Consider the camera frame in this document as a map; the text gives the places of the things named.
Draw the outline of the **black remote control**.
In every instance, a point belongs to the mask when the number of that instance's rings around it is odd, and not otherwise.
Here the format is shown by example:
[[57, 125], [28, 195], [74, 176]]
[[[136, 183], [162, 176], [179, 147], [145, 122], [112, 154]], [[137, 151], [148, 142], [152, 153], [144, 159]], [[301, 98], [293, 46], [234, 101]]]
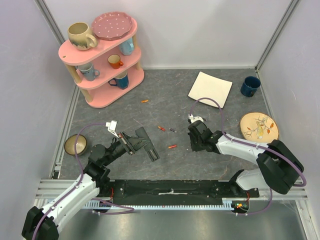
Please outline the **black remote control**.
[[158, 160], [160, 158], [158, 152], [156, 151], [156, 148], [154, 147], [150, 137], [148, 136], [146, 130], [144, 127], [140, 127], [137, 130], [135, 130], [135, 133], [137, 137], [142, 141], [143, 148], [148, 154], [150, 160], [152, 162]]

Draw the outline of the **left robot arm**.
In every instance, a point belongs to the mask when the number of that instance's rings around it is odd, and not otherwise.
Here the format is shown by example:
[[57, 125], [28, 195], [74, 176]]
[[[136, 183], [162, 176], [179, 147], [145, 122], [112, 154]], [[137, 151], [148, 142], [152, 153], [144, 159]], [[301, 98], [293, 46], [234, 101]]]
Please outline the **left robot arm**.
[[66, 223], [87, 202], [109, 193], [110, 170], [107, 166], [122, 155], [133, 155], [144, 149], [152, 161], [157, 160], [159, 155], [145, 129], [140, 127], [135, 134], [130, 136], [121, 132], [108, 148], [101, 144], [94, 146], [88, 164], [69, 188], [45, 206], [33, 206], [27, 212], [22, 237], [26, 240], [57, 240]]

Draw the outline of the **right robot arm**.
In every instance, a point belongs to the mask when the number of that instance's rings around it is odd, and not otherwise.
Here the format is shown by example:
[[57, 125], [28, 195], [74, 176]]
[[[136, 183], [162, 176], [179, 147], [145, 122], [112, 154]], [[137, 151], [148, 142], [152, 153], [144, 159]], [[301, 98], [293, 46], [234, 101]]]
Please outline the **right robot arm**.
[[220, 130], [212, 132], [202, 120], [190, 120], [188, 126], [191, 149], [234, 156], [257, 165], [254, 170], [239, 170], [229, 184], [235, 197], [251, 189], [270, 188], [285, 195], [296, 186], [303, 165], [280, 140], [271, 143], [252, 142]]

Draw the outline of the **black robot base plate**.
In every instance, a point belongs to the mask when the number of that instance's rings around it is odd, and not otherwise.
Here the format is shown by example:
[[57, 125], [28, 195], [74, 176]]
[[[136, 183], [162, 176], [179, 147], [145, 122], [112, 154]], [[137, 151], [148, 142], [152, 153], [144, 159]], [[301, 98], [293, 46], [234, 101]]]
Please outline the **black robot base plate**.
[[260, 194], [254, 188], [243, 190], [232, 181], [117, 179], [107, 183], [98, 196], [112, 197], [116, 204], [173, 205], [220, 204], [223, 198], [258, 198]]

